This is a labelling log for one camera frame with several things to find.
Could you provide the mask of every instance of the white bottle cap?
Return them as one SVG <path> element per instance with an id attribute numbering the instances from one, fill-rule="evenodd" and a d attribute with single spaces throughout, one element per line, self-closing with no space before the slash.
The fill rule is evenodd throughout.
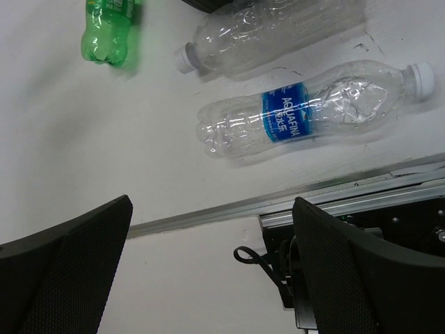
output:
<path id="1" fill-rule="evenodd" d="M 176 64 L 176 68 L 182 73 L 187 74 L 196 71 L 197 68 L 192 64 L 187 49 L 192 46 L 191 43 L 187 43 L 182 48 L 176 50 L 173 54 L 173 59 Z"/>
<path id="2" fill-rule="evenodd" d="M 424 61 L 411 65 L 416 76 L 416 99 L 424 100 L 434 93 L 435 79 L 431 65 Z"/>

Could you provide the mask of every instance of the green plastic bottle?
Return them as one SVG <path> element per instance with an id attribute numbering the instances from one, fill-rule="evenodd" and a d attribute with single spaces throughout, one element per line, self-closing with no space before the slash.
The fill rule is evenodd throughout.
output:
<path id="1" fill-rule="evenodd" d="M 134 0 L 87 0 L 82 57 L 97 64 L 124 65 Z"/>

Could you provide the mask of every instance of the water bottle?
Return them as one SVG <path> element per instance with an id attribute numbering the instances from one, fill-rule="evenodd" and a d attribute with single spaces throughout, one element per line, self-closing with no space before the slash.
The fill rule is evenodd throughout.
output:
<path id="1" fill-rule="evenodd" d="M 283 141 L 371 131 L 390 111 L 434 89 L 429 63 L 400 71 L 353 61 L 295 85 L 209 104 L 198 113 L 196 131 L 211 157 L 246 157 Z"/>
<path id="2" fill-rule="evenodd" d="M 356 26 L 363 12 L 362 0 L 238 0 L 209 15 L 175 63 L 237 74 Z"/>
<path id="3" fill-rule="evenodd" d="M 133 13 L 134 0 L 87 0 L 82 57 L 97 64 L 121 67 L 127 59 Z"/>

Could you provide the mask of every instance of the white surface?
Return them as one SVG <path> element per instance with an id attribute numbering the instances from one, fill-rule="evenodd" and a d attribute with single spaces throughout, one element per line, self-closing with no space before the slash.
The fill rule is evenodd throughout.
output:
<path id="1" fill-rule="evenodd" d="M 303 333 L 259 266 L 238 246 L 265 253 L 257 218 L 129 240 L 99 334 Z"/>
<path id="2" fill-rule="evenodd" d="M 333 36 L 246 81 L 177 71 L 172 54 L 203 17 L 180 0 L 146 1 L 137 75 L 85 62 L 84 4 L 2 4 L 0 243 L 123 193 L 135 205 L 137 224 L 445 151 L 443 0 L 368 0 L 366 33 Z M 316 144 L 251 166 L 208 158 L 195 137 L 196 114 L 209 102 L 364 58 L 399 68 L 430 61 L 434 99 L 402 111 L 395 127 L 371 137 Z"/>

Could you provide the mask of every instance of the black strap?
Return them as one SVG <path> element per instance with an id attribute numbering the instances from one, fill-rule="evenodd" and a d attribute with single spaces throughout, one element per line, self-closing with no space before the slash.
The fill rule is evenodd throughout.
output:
<path id="1" fill-rule="evenodd" d="M 250 258 L 245 259 L 244 257 L 241 257 L 239 255 L 239 251 L 243 251 L 244 253 L 247 253 Z M 280 290 L 281 293 L 283 293 L 286 296 L 290 296 L 291 293 L 289 292 L 289 289 L 286 284 L 284 284 L 277 275 L 273 272 L 273 270 L 269 267 L 266 261 L 254 250 L 251 248 L 248 248 L 246 246 L 240 246 L 237 249 L 234 250 L 234 257 L 235 260 L 244 264 L 259 264 L 259 266 L 266 272 L 267 276 L 275 283 L 278 290 Z"/>
<path id="2" fill-rule="evenodd" d="M 290 240 L 284 240 L 282 241 L 282 243 L 280 244 L 280 267 L 281 267 L 281 271 L 285 276 L 290 275 L 290 270 L 289 270 L 289 266 L 286 265 L 286 260 L 289 256 L 289 251 L 290 251 L 290 245 L 291 245 L 291 241 Z"/>

